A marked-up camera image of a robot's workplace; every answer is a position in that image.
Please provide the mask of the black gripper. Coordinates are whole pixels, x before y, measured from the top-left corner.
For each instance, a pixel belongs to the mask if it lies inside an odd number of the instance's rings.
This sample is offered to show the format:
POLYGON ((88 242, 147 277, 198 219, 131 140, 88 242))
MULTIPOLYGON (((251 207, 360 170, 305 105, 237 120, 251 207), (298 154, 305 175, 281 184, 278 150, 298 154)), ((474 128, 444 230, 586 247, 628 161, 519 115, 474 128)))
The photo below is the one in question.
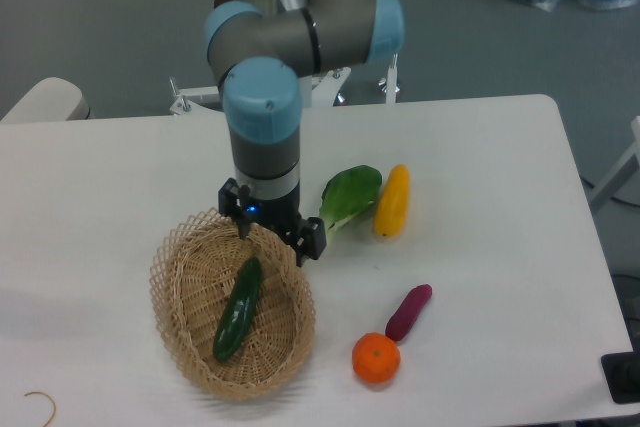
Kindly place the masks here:
POLYGON ((324 221, 299 214, 300 186, 275 199, 260 199, 247 185, 229 178, 218 191, 218 210, 245 239, 253 224, 274 232, 295 253, 296 265, 318 260, 327 245, 324 221))

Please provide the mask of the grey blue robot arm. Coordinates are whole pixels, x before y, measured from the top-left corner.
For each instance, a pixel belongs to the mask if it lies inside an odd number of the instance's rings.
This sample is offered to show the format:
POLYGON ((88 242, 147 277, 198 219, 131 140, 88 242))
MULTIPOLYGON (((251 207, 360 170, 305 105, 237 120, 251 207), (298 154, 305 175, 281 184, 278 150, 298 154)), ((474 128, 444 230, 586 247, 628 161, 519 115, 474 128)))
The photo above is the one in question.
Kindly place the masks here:
POLYGON ((320 257, 324 223, 300 214, 302 79, 389 59, 405 39, 399 0, 229 0, 204 24, 235 174, 220 213, 241 236, 273 231, 298 263, 320 257))

